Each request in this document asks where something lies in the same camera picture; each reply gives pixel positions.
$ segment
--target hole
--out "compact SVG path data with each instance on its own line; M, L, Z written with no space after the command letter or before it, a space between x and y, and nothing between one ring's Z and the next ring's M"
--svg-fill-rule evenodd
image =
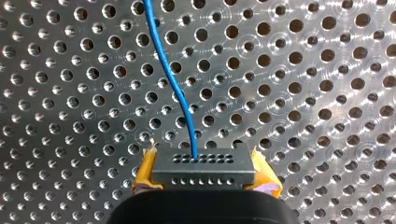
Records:
M349 10L353 6L353 1L352 0L345 0L341 3L341 8L344 10Z
M132 12L136 15L142 15L145 12L145 8L143 3L141 2L135 2L132 4Z
M113 69L113 74L117 78L123 78L126 76L126 68L122 65L117 65Z
M149 104L154 104L158 100L157 93L150 91L146 94L145 99L146 99L146 102L148 102Z
M396 86L396 78L392 76L385 77L382 84L385 88L393 88Z
M379 216L381 216L381 210L379 210L379 208L377 208L377 207L370 208L369 216L370 217L379 217Z
M206 101L209 100L210 98L212 98L212 90L210 89L201 90L201 99Z
M296 137L292 137L289 139L288 141L288 146L290 148L297 148L301 145L301 141L300 139L296 138Z
M356 17L355 24L359 27L364 27L370 23L370 20L371 18L369 15L361 13Z
M233 6L233 5L235 5L236 0L224 0L224 3L225 3L227 6Z
M229 134L229 132L227 130L225 130L225 129L220 129L219 132L218 132L218 136L220 138L225 138L225 137L228 136L228 134Z
M378 160L374 162L374 168L376 170L384 170L387 167L387 163L383 160Z
M285 41L284 39L278 39L278 40L275 42L275 46L276 46L278 49L283 49L283 48L285 48L285 46L286 46L286 41Z
M107 44L111 49L119 49L121 47L121 39L113 35L107 40Z
M47 13L47 21L51 24L57 24L60 19L61 16L59 15L59 13L54 10L51 10L49 11L49 13Z
M309 75L310 77L314 77L317 75L317 69L314 67L309 67L306 69L306 74Z
M165 12L171 12L175 9L175 2L173 0L163 0L161 2L161 7Z
M329 109L321 109L318 112L318 116L320 119L328 120L332 117L332 111L330 111Z
M67 51L67 46L62 41L56 41L55 44L53 45L53 50L55 50L55 52L59 54L64 54Z
M288 170L292 174L298 173L300 171L301 167L297 162L292 162L288 165Z
M300 20L293 20L290 22L289 24L289 29L294 32L294 33L298 33L300 31L303 30L304 24L302 21Z
M151 66L151 64L145 63L142 65L141 72L145 77L149 77L154 73L154 68Z
M210 127L213 125L213 123L215 123L215 118L213 118L210 115L204 116L202 123L206 126L206 127Z
M184 51L183 51L183 55L186 58L190 58L193 53L194 53L194 49L191 48L191 47L185 48Z
M204 42L207 40L207 30L200 28L195 31L195 38L198 42Z
M308 98L305 99L305 102L306 102L307 105L313 106L313 105L315 105L317 100L315 98L308 97Z
M338 95L335 100L340 104L344 105L347 102L347 97L345 95Z
M116 12L116 9L110 4L104 5L102 8L103 16L108 19L114 18L116 16Z
M239 114L233 114L230 117L230 122L232 125L239 125L242 123L242 116L240 116Z
M261 122L261 123L269 123L270 121L271 121L271 115L270 114L265 113L265 112L260 113L259 122Z
M13 59L17 55L17 52L11 46L4 46L3 55L9 59Z
M269 140L268 138L263 138L262 140L260 140L260 147L261 148L270 148L272 146L271 140Z
M349 71L349 68L347 67L346 64L343 64L341 66L338 67L338 72L342 75L346 75Z
M102 133L106 133L110 130L110 124L105 120L101 120L98 122L98 129Z
M260 55L259 58L257 59L257 64L260 67L266 67L270 65L270 63L271 63L271 58L266 54Z
M178 117L178 118L176 119L176 126L177 126L179 129L182 129L182 128L186 127L186 125L187 125L186 118L184 118L184 117Z
M225 81L225 77L223 74L217 74L214 78L214 81L217 86L222 85Z
M266 22L261 22L257 26L257 33L259 35L268 35L270 32L271 32L271 26Z
M387 144L387 143L389 142L389 140L390 140L390 136L387 135L386 133L381 133L381 134L379 134L378 137L376 138L376 142L377 142L378 144L381 144L381 145Z
M349 43L350 41L350 34L342 34L340 35L340 41L344 44Z
M85 8L78 7L74 12L74 16L77 21L85 21L88 18L88 12Z
M291 197L298 196L300 194L300 190L297 187L290 187L288 189L288 194Z
M320 82L319 84L319 89L321 91L331 91L333 87L333 84L330 80L324 80L322 82Z
M285 133L285 128L284 128L284 127L281 127L281 126L278 126L278 127L275 128L275 131L276 131L279 135L282 135L282 134Z
M99 78L99 70L94 67L88 68L86 72L87 78L90 80L96 80Z
M246 83L252 82L254 80L254 73L251 72L245 73L244 80Z
M393 111L393 107L389 105L384 105L379 109L379 114L381 115L381 117L387 118L393 115Z
M329 165L326 162L323 162L321 165L317 166L317 171L319 173L324 173L329 170Z
M331 30L332 28L335 27L337 24L337 21L334 17L326 17L322 21L322 27L324 30Z
M32 56L38 56L41 53L41 48L37 44L30 44L27 50Z
M231 87L228 90L228 94L230 95L231 98L238 98L241 95L241 89L239 89L239 87Z
M29 15L27 13L22 13L21 17L20 17L20 22L21 22L22 25L30 27L30 26L33 25L34 20L33 20L33 17L31 15Z
M69 79L69 77L65 77L66 80L61 76L61 79L63 81L71 81L73 79L73 75L71 76L71 79ZM45 74L44 72L37 72L35 74L35 81L40 83L40 84L46 84L47 81L49 80L47 74Z
M381 30L375 31L373 33L373 39L376 41L382 40L384 38L384 36L385 36L385 33Z
M85 125L81 122L75 122L73 124L73 131L75 133L84 133L85 132Z
M105 97L103 97L102 95L96 94L92 97L92 103L95 106L103 106L105 104Z
M293 52L289 55L289 62L291 64L300 63L303 60L303 55L300 52Z
M105 53L100 53L98 56L99 63L107 63L108 62L108 55Z
M224 112L226 109L227 109L227 104L225 104L224 102L220 102L220 103L218 103L218 104L216 105L216 110L217 110L219 113Z
M126 52L125 58L128 62L133 62L136 60L136 53L129 50L128 52Z
M136 38L136 43L138 46L144 48L149 44L149 36L146 34L140 34Z
M121 105L128 105L131 103L131 101L132 101L132 98L129 94L127 94L127 93L120 94L119 102Z
M243 16L246 20L249 20L253 17L253 10L251 10L250 8L245 9L243 12Z
M370 65L370 70L373 72L373 73L377 73L377 72L379 72L379 71L381 71L381 64L380 63L372 63L371 65Z
M256 107L256 103L252 102L252 101L247 101L244 105L244 108L247 111L253 110Z
M311 13L317 12L319 10L319 4L314 2L308 5L308 11Z
M355 78L355 79L353 79L352 80L352 82L350 83L350 87L353 89L353 90L362 90L363 88L364 88L364 80L363 79L361 79L361 78Z
M384 187L382 187L381 185L376 184L376 185L371 187L371 192L373 194L380 194L380 193L384 192Z
M93 49L93 42L89 38L84 38L81 40L80 46L82 50L91 51Z
M337 123L334 125L334 129L338 132L341 133L344 131L344 129L346 128L346 126L342 123Z
M347 139L346 139L346 143L350 146L356 146L361 140L359 139L359 137L355 134L350 135Z
M357 60L367 57L368 51L364 47L358 47L353 50L353 57Z
M315 131L315 127L314 127L313 125L308 124L308 125L306 125L306 126L304 127L304 130L305 130L306 132L308 132L308 133L313 133L313 132Z
M291 120L291 121L297 122L297 121L300 121L300 119L301 119L301 114L300 114L300 112L298 112L298 111L296 111L296 110L293 110L293 111L291 111L291 112L288 114L288 118L289 118L289 120Z
M341 158L343 158L343 156L344 156L344 152L342 150L339 150L339 149L335 150L332 153L332 158L335 159L335 160L341 159Z
M325 63L331 62L334 57L335 53L331 49L325 49L320 54L320 59Z
M289 85L289 92L293 94L298 94L302 90L302 86L298 82L292 82Z
M123 128L124 128L126 131L131 131L131 130L133 130L135 127L136 127L136 123L135 123L132 119L126 119L126 120L123 122Z
M387 47L387 55L390 58L396 57L396 44L392 44Z
M205 143L205 148L217 148L217 147L218 147L218 145L214 141L207 141Z
M372 132L375 129L375 123L367 122L364 124L364 131L367 133Z
M345 195L352 195L353 193L355 193L355 191L356 190L352 185L348 185L343 188L343 192L345 193Z
M198 68L201 72L206 72L210 68L210 62L208 60L201 60L198 62Z
M74 96L70 96L69 98L67 98L67 105L70 108L77 108L79 106L78 98L76 98Z
M308 37L306 43L312 48L318 43L318 38L314 35L311 35Z
M166 33L165 40L169 45L176 44L178 41L178 34L174 31L170 31Z
M235 57L229 58L227 66L230 70L237 69L239 67L239 60Z
M275 100L275 105L277 109L283 108L285 106L285 101L283 99Z
M260 85L260 87L258 89L258 93L261 97L264 97L271 93L271 89L268 85L263 84L263 85Z
M94 23L93 26L92 26L92 31L96 35L101 34L103 32L103 30L104 30L103 26L99 22Z
M286 8L284 6L278 6L275 8L275 14L280 17L285 15L286 13Z
M231 25L228 26L225 30L225 34L230 38L230 39L234 39L238 36L239 30L236 26Z
M192 5L197 9L201 9L205 6L205 0L193 0Z
M389 20L391 23L396 24L396 11L392 11L389 15Z

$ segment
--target metal surface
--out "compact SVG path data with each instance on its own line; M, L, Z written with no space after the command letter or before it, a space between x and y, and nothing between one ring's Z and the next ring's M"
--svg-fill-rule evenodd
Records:
M246 145L236 149L200 149L198 159L187 148L160 147L152 180L165 189L242 189L254 184L256 174Z
M154 5L200 147L257 145L304 224L396 223L394 0ZM104 223L188 146L140 2L2 0L0 37L2 223Z

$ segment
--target perforated metal sheet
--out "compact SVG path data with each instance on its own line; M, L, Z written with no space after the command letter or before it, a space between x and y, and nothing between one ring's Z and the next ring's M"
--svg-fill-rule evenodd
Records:
M396 223L394 0L153 2L200 147L258 146L304 224ZM189 146L143 6L1 3L0 220L105 223Z

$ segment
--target wire insulation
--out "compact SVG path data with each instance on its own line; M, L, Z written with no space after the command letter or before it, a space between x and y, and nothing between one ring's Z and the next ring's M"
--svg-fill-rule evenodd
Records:
M184 95L177 84L177 80L175 79L174 75L171 72L169 62L166 59L166 54L163 50L163 45L161 43L161 39L155 25L154 12L152 8L151 0L144 0L143 3L145 7L146 17L148 21L148 29L151 35L152 42L154 43L154 47L157 50L158 58L160 59L161 65L163 66L163 71L165 72L166 76L169 79L169 82L171 83L172 89L176 94L176 97L183 111L184 117L186 118L187 127L189 129L190 142L191 142L191 154L192 157L196 159L198 157L198 147L194 134L195 131L194 122L190 114L189 106L187 105L186 99L184 98Z

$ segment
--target black plastic component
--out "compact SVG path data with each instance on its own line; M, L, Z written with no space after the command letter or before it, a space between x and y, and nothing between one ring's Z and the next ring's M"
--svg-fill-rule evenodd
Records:
M153 190L121 203L107 224L298 224L280 200L250 190Z

